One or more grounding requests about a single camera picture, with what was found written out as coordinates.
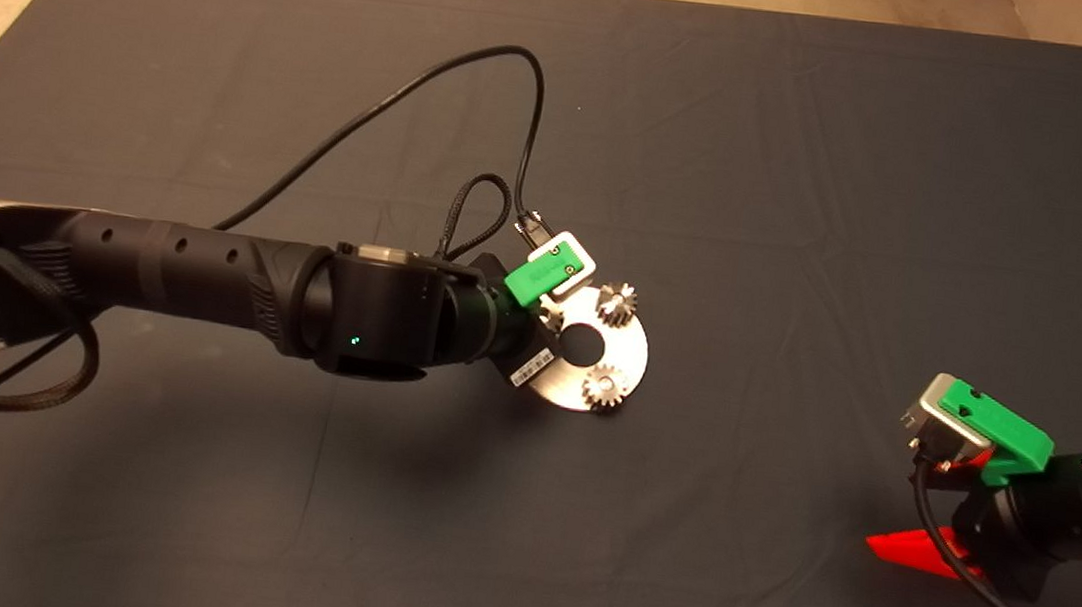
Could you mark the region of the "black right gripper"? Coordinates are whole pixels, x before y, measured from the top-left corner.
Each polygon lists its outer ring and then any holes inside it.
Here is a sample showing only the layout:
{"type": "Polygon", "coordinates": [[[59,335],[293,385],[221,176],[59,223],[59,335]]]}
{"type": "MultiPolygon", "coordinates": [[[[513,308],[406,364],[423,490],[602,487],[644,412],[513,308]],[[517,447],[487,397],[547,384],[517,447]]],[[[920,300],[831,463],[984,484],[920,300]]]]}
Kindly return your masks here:
{"type": "MultiPolygon", "coordinates": [[[[939,460],[932,467],[936,473],[977,477],[992,456],[993,448],[984,448],[976,454],[939,460]]],[[[941,526],[939,537],[968,575],[978,579],[984,575],[999,596],[1039,601],[1052,569],[1066,562],[1071,497],[1056,486],[1020,481],[991,487],[976,479],[966,487],[965,499],[952,513],[954,530],[941,526]]],[[[926,529],[867,535],[865,543],[885,563],[959,579],[926,529]]]]}

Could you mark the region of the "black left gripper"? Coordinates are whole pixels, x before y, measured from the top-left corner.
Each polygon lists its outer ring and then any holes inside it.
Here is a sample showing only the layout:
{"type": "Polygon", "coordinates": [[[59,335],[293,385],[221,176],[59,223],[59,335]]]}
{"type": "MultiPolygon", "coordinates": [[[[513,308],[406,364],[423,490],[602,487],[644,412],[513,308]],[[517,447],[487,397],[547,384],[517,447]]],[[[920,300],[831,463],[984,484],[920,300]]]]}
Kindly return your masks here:
{"type": "Polygon", "coordinates": [[[556,355],[555,333],[541,317],[541,305],[522,305],[509,290],[509,270],[494,254],[483,252],[472,266],[480,270],[490,293],[486,343],[476,358],[488,359],[512,387],[523,387],[547,368],[556,355]]]}

